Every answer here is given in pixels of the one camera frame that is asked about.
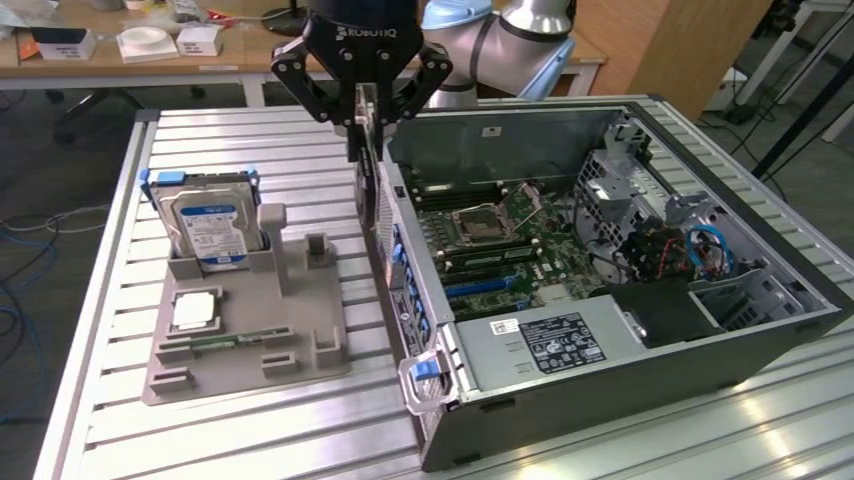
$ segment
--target white container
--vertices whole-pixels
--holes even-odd
[[[181,56],[172,37],[159,28],[131,28],[119,34],[116,41],[124,63],[152,62]]]
[[[86,31],[83,39],[78,43],[63,43],[62,40],[59,42],[42,40],[39,42],[39,38],[36,38],[39,51],[46,60],[88,60],[92,58],[95,46],[98,45],[92,30]]]
[[[194,57],[217,57],[223,50],[219,26],[189,27],[178,35],[178,51]]]
[[[748,77],[742,72],[734,68],[728,70],[726,76],[718,86],[718,91],[712,96],[712,100],[709,100],[709,104],[706,105],[708,112],[721,112],[726,110],[736,99],[738,91],[745,86],[746,81]]]

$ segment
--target motherboard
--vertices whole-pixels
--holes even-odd
[[[585,299],[608,283],[573,228],[570,202],[534,181],[417,198],[457,321]]]

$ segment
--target floor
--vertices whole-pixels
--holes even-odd
[[[756,68],[762,55],[770,48],[772,39],[753,41],[740,58],[740,67],[748,72]],[[790,48],[784,61],[769,77],[773,83],[785,67],[804,55]],[[809,103],[821,86],[834,74],[836,68],[822,64],[812,82],[796,94],[789,105],[774,110],[776,121],[764,122],[750,138],[749,145],[757,155],[764,155],[792,121]],[[281,88],[270,86],[270,100],[274,104],[287,101]],[[238,86],[211,86],[207,97],[194,99],[190,89],[185,94],[175,88],[134,90],[135,95],[151,108],[187,109],[243,106],[243,93]],[[122,167],[127,139],[134,122],[134,112],[118,99],[100,105],[74,126],[79,139],[71,146],[56,145],[51,141],[51,124],[64,107],[71,105],[86,92],[68,91],[64,104],[52,105],[42,92],[28,92],[22,103],[0,113],[0,218],[34,213],[58,213],[83,206],[108,203],[115,180]],[[12,100],[22,92],[7,92]],[[809,138],[820,127],[854,101],[850,84],[833,104],[802,135]],[[713,125],[725,122],[713,114],[704,120]],[[745,135],[753,123],[730,126],[733,132]],[[710,137],[728,149],[738,145],[733,133],[721,128],[705,128]],[[818,227],[825,235],[854,255],[854,131],[841,136],[838,145],[817,140],[805,149],[790,166],[778,175],[780,183],[793,207]],[[745,165],[752,160],[742,149],[736,157]],[[102,213],[91,213],[70,219],[63,228],[96,225],[103,221]],[[24,220],[15,225],[32,225]],[[46,231],[18,235],[28,242],[50,239]],[[0,418],[8,409],[22,404],[26,409],[16,412],[14,422],[0,424],[0,477],[10,480],[30,478],[35,468],[42,437],[47,428],[54,396],[60,381],[66,355],[71,345],[75,323],[83,304],[90,272],[95,261],[100,232],[63,234],[56,241],[56,265],[31,286],[15,288],[27,280],[23,275],[10,281],[20,298],[24,310],[40,334],[42,351],[47,366],[47,381],[39,390],[39,365],[35,350],[24,342],[11,361],[0,367]],[[39,248],[11,244],[0,239],[0,274],[8,275],[39,251]],[[39,268],[28,270],[30,275]],[[14,335],[0,337],[0,355],[12,347]],[[35,398],[32,391],[39,392]]]

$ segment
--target blue cable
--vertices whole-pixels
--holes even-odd
[[[689,229],[686,243],[689,245],[689,257],[692,258],[692,261],[694,262],[694,264],[701,268],[704,267],[704,262],[700,258],[700,255],[697,255],[697,252],[694,251],[694,245],[692,243],[692,234],[694,232],[705,232],[716,236],[716,238],[718,239],[718,243],[721,244],[722,255],[726,258],[726,264],[728,264],[729,270],[730,272],[734,272],[736,259],[733,258],[733,252],[730,252],[730,249],[726,245],[726,237],[724,236],[724,232],[721,232],[721,230],[718,230],[712,225],[696,225]]]
[[[48,270],[51,270],[51,268],[56,263],[58,254],[56,254],[56,249],[54,248],[54,245],[51,245],[50,243],[30,242],[27,240],[22,240],[20,238],[11,236],[8,233],[3,231],[0,231],[0,238],[6,238],[10,242],[18,245],[24,245],[27,247],[44,248],[48,250],[51,254],[51,256],[48,257],[48,261],[46,262],[46,265],[42,268],[42,270],[30,279],[22,282],[20,285],[18,285],[15,288],[10,288],[8,286],[4,287],[3,285],[0,285],[0,289],[3,290],[3,292],[6,292],[7,295],[12,296],[12,292],[10,290],[12,291],[22,290],[27,288],[30,285],[32,285],[32,283],[36,282],[39,279],[42,279],[42,277],[44,277],[44,274],[48,272]],[[30,396],[30,398],[26,401],[23,401],[20,404],[18,404],[15,407],[12,407],[12,409],[0,416],[0,424],[3,424],[10,419],[15,418],[18,414],[27,407],[30,407],[36,402],[39,397],[43,395],[44,389],[47,387],[48,370],[47,370],[47,365],[44,361],[44,352],[42,350],[42,341],[39,340],[39,333],[36,332],[36,327],[30,321],[30,318],[24,314],[22,314],[22,312],[19,312],[16,309],[10,307],[0,307],[0,312],[8,313],[22,322],[22,328],[24,329],[27,336],[30,337],[30,341],[32,343],[34,349],[36,350],[36,363],[39,367],[39,385],[36,386],[36,389],[32,395]]]
[[[44,362],[44,353],[42,351],[42,342],[39,340],[39,334],[36,333],[36,328],[27,318],[26,315],[22,315],[20,312],[8,307],[0,307],[0,312],[6,312],[10,315],[14,315],[23,323],[23,328],[27,331],[27,335],[30,336],[30,341],[32,342],[32,346],[36,350],[36,363],[39,364],[39,386],[34,391],[32,395],[27,400],[19,403],[10,411],[7,411],[3,416],[0,416],[0,424],[6,423],[10,419],[15,418],[18,414],[31,406],[35,401],[39,399],[42,394],[44,393],[44,387],[47,384],[47,366]]]
[[[42,277],[44,277],[44,274],[48,273],[48,270],[51,270],[51,268],[54,268],[54,265],[56,264],[56,258],[58,258],[58,254],[56,254],[56,249],[54,248],[54,245],[51,245],[50,243],[42,243],[42,242],[28,242],[27,240],[22,240],[20,238],[15,238],[14,236],[11,236],[8,233],[0,231],[0,238],[6,238],[10,242],[16,243],[18,245],[24,245],[27,247],[42,247],[46,248],[51,254],[51,256],[48,257],[48,261],[44,264],[44,267],[42,268],[42,270],[26,281],[22,282],[20,285],[18,285],[16,287],[14,287],[14,290],[20,290],[27,288],[30,285],[32,285],[39,279],[42,279]]]

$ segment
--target table leg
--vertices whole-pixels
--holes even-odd
[[[792,43],[792,39],[796,38],[796,35],[798,35],[801,27],[804,27],[804,24],[810,18],[810,15],[813,15],[813,12],[814,10],[809,3],[804,3],[801,5],[801,10],[798,10],[798,14],[796,15],[796,28],[792,30],[792,32],[785,32],[780,36],[777,43],[762,59],[762,63],[760,64],[757,71],[750,76],[750,80],[748,80],[748,83],[742,87],[741,92],[738,92],[738,97],[736,99],[736,103],[738,105],[745,105],[750,100],[750,97],[757,91],[757,88],[760,88],[760,85],[762,85],[762,80],[765,80],[765,77],[768,77],[769,72],[772,71],[772,67],[774,67],[774,65],[777,64],[780,57],[786,51],[786,47]]]
[[[840,115],[840,118],[837,118],[830,127],[828,127],[828,130],[825,130],[825,133],[822,134],[822,140],[825,140],[826,142],[836,142],[837,137],[842,133],[842,130],[845,130],[852,125],[852,122],[854,122],[854,103],[849,105],[848,110],[842,113],[842,115]]]
[[[243,94],[246,95],[246,106],[258,108],[267,106],[265,102],[265,75],[245,75],[241,83],[243,84]]]
[[[840,17],[840,20],[833,25],[833,27],[828,30],[828,33],[825,33],[825,35],[822,36],[822,39],[818,41],[818,45],[816,45],[816,48],[810,52],[810,55],[801,62],[801,66],[798,67],[798,70],[793,74],[792,79],[789,80],[789,82],[786,83],[786,86],[781,90],[781,92],[784,92],[784,95],[777,97],[777,103],[780,103],[781,105],[789,101],[789,99],[792,98],[792,95],[796,93],[796,90],[804,83],[804,80],[806,79],[806,77],[810,75],[810,72],[816,68],[816,65],[818,65],[818,62],[816,61],[817,58],[822,58],[825,56],[825,53],[828,53],[828,50],[833,46],[834,40],[838,38],[840,30],[842,30],[846,27],[848,21],[852,18],[852,16],[854,16],[854,11],[850,11],[849,13],[846,13]]]
[[[597,79],[597,73],[599,72],[599,64],[582,65],[578,70],[567,97],[586,97],[590,95],[593,81]]]

